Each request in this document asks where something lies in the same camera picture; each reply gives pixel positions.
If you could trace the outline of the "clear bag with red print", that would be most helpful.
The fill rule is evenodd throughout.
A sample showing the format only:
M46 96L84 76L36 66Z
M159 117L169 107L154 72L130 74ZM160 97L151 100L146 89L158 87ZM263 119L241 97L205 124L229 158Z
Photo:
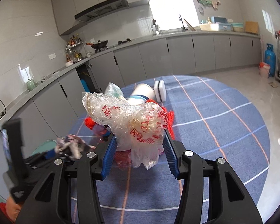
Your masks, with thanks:
M103 93L85 93L82 103L95 123L110 127L116 137L117 151L130 151L134 168L143 164L150 169L158 163L168 125L167 112L160 105L154 102L132 105Z

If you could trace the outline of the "clear bag with green print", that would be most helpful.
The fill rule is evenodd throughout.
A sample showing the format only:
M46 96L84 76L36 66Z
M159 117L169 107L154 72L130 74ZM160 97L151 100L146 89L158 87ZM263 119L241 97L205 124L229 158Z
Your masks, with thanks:
M105 89L105 94L106 95L110 95L110 96L114 96L120 100L126 100L124 97L124 94L121 90L120 87L118 87L116 84L114 83L108 83L106 89Z

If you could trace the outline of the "grey base cabinets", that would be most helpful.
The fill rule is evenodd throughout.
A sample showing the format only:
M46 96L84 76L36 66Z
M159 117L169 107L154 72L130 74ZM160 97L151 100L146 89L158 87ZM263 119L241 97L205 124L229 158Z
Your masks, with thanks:
M92 55L53 74L23 96L0 119L20 117L28 132L25 154L52 136L66 134L85 110L77 68L87 70L97 91L113 82L120 87L165 75L190 75L256 65L262 57L258 35L194 32L132 41Z

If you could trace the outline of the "small red net piece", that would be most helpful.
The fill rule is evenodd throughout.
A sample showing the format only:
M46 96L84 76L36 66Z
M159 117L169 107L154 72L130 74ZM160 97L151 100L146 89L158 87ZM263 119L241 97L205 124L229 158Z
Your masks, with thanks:
M94 126L96 125L96 123L92 120L91 117L87 117L84 120L84 124L87 128L89 128L90 130L93 130Z

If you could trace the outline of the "blue plaid tablecloth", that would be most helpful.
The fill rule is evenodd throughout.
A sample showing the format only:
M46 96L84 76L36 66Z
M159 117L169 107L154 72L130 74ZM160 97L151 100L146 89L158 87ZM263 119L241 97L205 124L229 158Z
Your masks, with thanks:
M262 223L268 129L238 90L213 79L165 76L174 113L150 168L113 166L97 182L104 223Z

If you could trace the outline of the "green ceramic jar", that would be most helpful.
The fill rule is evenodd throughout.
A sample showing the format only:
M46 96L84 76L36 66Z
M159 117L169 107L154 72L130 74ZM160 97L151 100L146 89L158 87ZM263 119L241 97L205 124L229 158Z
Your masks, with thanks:
M28 81L26 82L26 86L28 91L31 92L36 88L37 85L33 79L28 79Z

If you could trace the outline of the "red mesh net bag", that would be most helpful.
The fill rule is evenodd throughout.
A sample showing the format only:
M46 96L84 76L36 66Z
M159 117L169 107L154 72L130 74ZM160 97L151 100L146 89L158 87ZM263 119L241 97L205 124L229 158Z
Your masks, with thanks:
M166 129L168 130L171 138L174 140L175 135L174 135L173 127L172 127L173 126L173 121L174 121L174 112L172 110L168 111L166 107L161 106L159 103L157 103L153 99L147 99L146 103L155 103L155 104L159 105L163 109L164 112L166 112L166 114L167 114L167 127L166 127Z

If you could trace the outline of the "white bowl on counter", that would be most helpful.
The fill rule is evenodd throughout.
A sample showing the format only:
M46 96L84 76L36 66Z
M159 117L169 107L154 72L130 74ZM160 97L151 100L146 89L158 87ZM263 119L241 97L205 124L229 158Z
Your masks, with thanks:
M73 65L74 64L74 62L72 61L72 60L70 60L69 62L67 62L66 64L65 64L65 66L66 67L69 67L69 66L71 66L71 65Z

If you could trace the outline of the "spice rack with bottles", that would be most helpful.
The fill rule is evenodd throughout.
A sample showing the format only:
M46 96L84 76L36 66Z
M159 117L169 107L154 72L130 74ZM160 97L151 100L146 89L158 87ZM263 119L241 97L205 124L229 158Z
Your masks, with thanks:
M72 35L65 46L67 62L77 63L86 57L85 44L79 34Z

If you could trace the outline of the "white black sponge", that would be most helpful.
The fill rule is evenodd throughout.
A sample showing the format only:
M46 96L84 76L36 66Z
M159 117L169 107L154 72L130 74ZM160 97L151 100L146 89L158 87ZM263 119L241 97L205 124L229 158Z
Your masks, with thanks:
M155 81L154 92L157 102L163 103L166 101L166 88L164 80Z

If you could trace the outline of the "white bucket red bag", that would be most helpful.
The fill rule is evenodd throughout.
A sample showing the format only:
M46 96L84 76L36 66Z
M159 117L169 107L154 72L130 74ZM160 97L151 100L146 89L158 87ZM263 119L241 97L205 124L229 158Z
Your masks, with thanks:
M271 66L265 62L259 63L259 74L262 78L269 78L270 77L270 69Z

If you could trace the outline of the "white paper cup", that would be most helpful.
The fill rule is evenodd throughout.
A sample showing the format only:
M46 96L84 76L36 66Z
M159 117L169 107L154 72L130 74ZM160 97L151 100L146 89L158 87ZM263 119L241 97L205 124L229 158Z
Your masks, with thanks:
M154 99L155 92L154 89L145 83L140 83L136 86L131 96L128 98L127 102L130 105L138 105L145 103L148 99Z

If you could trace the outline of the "black wok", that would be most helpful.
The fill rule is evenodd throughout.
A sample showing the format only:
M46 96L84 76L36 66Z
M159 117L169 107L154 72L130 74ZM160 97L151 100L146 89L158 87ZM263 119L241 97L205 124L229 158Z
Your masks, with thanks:
M102 48L105 48L107 46L108 41L97 41L97 43L87 43L86 45L91 46L95 50L100 50Z

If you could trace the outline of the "blue gas cylinder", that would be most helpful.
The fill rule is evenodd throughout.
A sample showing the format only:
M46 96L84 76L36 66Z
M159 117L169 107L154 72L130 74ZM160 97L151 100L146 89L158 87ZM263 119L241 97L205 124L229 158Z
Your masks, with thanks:
M276 69L276 54L274 53L274 46L270 43L267 44L267 49L265 50L265 63L270 65L269 76L275 76Z

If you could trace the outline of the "black range hood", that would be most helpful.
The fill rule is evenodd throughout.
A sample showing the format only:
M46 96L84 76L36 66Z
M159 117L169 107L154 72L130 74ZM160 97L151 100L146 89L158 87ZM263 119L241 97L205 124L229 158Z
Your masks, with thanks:
M88 23L92 20L109 15L119 10L126 9L128 7L129 4L127 0L106 0L90 8L87 8L84 11L81 11L74 17L80 22Z

